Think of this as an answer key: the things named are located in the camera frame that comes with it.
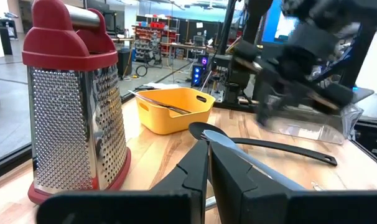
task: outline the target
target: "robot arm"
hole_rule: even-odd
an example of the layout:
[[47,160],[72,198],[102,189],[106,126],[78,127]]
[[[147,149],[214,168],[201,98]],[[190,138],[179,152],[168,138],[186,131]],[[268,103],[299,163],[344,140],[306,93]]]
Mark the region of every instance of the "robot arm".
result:
[[[339,113],[351,103],[351,89],[337,83],[321,88],[307,76],[318,59],[326,60],[335,54],[339,42],[335,34],[352,22],[366,24],[369,18],[361,13],[372,10],[377,11],[377,0],[284,0],[283,14],[297,17],[300,24],[280,56],[262,60],[257,57],[255,46],[242,41],[233,57],[235,62],[254,70],[257,81],[262,83],[258,92],[258,123],[265,126],[276,111],[286,105],[298,105],[303,99],[310,99],[311,106],[325,114]],[[278,85],[283,86],[283,95],[270,104],[269,95]]]

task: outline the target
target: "monitor screen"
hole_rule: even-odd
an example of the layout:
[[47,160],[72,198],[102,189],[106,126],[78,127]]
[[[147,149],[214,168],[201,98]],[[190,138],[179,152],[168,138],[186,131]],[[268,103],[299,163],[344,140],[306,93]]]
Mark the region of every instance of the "monitor screen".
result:
[[295,29],[299,20],[285,17],[281,12],[281,1],[273,0],[264,25],[262,42],[283,43]]
[[298,19],[293,17],[285,17],[282,12],[280,12],[280,17],[278,20],[276,34],[274,35],[275,41],[285,41],[288,39],[290,34],[296,28]]

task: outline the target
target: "wooden countertop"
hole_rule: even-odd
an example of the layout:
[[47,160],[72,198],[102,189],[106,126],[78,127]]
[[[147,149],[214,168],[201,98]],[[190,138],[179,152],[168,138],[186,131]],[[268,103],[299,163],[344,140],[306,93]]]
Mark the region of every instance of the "wooden countertop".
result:
[[[160,136],[140,125],[135,100],[123,105],[125,133],[132,152],[131,167],[122,190],[146,190],[165,177],[197,142],[188,131]],[[316,182],[325,190],[377,189],[377,163],[347,141],[342,146],[274,134],[259,129],[254,115],[213,108],[208,122],[231,137],[264,139],[292,144],[334,156],[338,166],[263,147],[243,150],[309,190]],[[32,182],[27,161],[0,178],[0,223],[34,223],[34,205],[27,197]],[[212,195],[208,185],[208,196]],[[217,209],[206,212],[206,223],[220,223]]]

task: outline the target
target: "stainless steel grater surface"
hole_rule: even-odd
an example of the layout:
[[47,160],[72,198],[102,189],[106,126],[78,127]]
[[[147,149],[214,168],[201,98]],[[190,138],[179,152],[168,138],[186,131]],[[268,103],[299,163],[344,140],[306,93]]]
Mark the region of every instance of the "stainless steel grater surface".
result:
[[127,154],[116,66],[28,74],[34,187],[107,189]]

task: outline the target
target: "trash can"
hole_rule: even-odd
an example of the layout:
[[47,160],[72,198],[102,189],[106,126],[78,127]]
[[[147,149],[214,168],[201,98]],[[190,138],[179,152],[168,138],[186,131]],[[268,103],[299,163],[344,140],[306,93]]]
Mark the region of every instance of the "trash can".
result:
[[123,78],[123,75],[130,75],[132,73],[132,58],[129,61],[131,51],[127,48],[122,48],[118,51],[118,75]]

